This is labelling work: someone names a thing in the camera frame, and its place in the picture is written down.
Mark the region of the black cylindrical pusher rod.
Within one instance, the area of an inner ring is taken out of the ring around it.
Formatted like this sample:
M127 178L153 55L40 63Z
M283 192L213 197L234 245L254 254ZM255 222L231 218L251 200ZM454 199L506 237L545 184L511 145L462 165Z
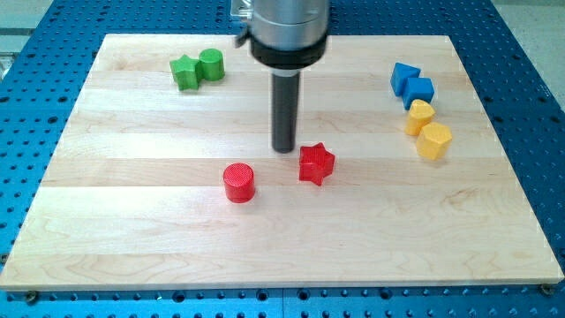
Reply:
M296 143L300 72L271 76L271 145L278 153L291 152Z

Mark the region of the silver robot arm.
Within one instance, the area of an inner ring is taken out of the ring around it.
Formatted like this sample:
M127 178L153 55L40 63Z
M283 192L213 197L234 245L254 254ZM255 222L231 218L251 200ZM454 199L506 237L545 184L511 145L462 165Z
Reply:
M271 146L289 153L296 145L301 71L324 55L329 0L232 0L230 15L244 30L235 46L250 53L271 73Z

